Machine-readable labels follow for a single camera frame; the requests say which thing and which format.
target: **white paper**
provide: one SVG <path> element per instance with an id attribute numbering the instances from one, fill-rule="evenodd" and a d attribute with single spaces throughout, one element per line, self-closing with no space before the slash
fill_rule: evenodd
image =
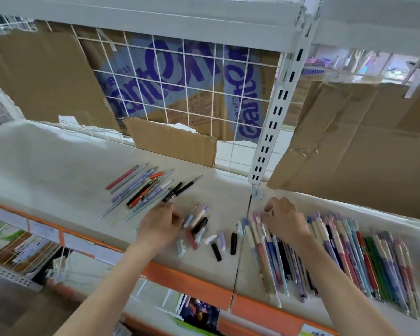
<path id="1" fill-rule="evenodd" d="M 104 246 L 95 245 L 95 250 L 93 255 L 95 259 L 105 262 L 110 265 L 115 265 L 123 257 L 123 254 L 118 251 L 114 251 L 111 248 L 105 248 Z"/>
<path id="2" fill-rule="evenodd" d="M 59 244 L 59 230 L 45 225 L 34 220 L 28 219 L 29 223 L 29 232 L 33 233 L 36 236 L 43 237 L 49 239 L 55 243 Z"/>
<path id="3" fill-rule="evenodd" d="M 19 214 L 15 214 L 3 209 L 0 209 L 0 220 L 4 223 L 15 226 L 23 231 L 28 231 L 28 225 L 26 223 L 26 217 Z"/>
<path id="4" fill-rule="evenodd" d="M 324 330 L 321 330 L 319 328 L 312 327 L 308 324 L 303 324 L 300 333 L 298 336 L 309 336 L 309 335 L 315 335 L 315 336 L 334 336 L 333 334 L 326 332 Z"/>
<path id="5" fill-rule="evenodd" d="M 79 252 L 84 252 L 86 254 L 94 254 L 94 243 L 90 243 L 89 241 L 71 235 L 70 233 L 64 233 L 64 244 L 66 248 Z"/>

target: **black pen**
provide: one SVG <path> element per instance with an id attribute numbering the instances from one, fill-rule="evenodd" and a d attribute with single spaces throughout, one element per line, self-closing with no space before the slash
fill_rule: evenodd
<path id="1" fill-rule="evenodd" d="M 162 202 L 166 203 L 168 199 L 172 198 L 172 195 L 174 194 L 174 192 L 176 192 L 180 188 L 180 186 L 182 186 L 183 183 L 184 182 L 181 181 L 170 192 L 168 192 L 168 194 L 162 199 Z"/>
<path id="2" fill-rule="evenodd" d="M 190 181 L 188 184 L 186 184 L 183 188 L 181 188 L 178 191 L 174 191 L 173 194 L 171 195 L 171 197 L 169 197 L 168 199 L 172 199 L 174 197 L 177 197 L 178 195 L 180 195 L 182 192 L 184 192 L 186 189 L 188 189 L 191 185 L 193 185 L 194 183 L 196 183 L 199 179 L 201 179 L 202 176 L 200 175 L 199 177 L 197 177 L 196 179 Z"/>

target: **floor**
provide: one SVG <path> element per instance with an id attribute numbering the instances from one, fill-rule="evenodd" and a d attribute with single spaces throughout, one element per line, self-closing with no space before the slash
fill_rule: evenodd
<path id="1" fill-rule="evenodd" d="M 0 278 L 0 336 L 52 336 L 78 306 L 48 288 L 36 293 Z"/>

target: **hand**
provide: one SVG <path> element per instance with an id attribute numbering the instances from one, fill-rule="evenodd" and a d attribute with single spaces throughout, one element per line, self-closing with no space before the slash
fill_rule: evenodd
<path id="1" fill-rule="evenodd" d="M 177 236 L 183 222 L 173 203 L 160 202 L 141 220 L 135 244 L 144 243 L 157 254 Z"/>
<path id="2" fill-rule="evenodd" d="M 313 239 L 305 216 L 285 197 L 269 199 L 261 219 L 270 231 L 294 249 L 306 237 Z"/>

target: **person's right hand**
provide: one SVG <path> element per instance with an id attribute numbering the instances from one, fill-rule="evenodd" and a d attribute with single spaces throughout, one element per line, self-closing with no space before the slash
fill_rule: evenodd
<path id="1" fill-rule="evenodd" d="M 265 212 L 260 217 L 274 235 L 291 245 L 292 248 L 296 248 L 308 236 L 313 239 L 305 216 L 285 197 L 269 199 Z"/>

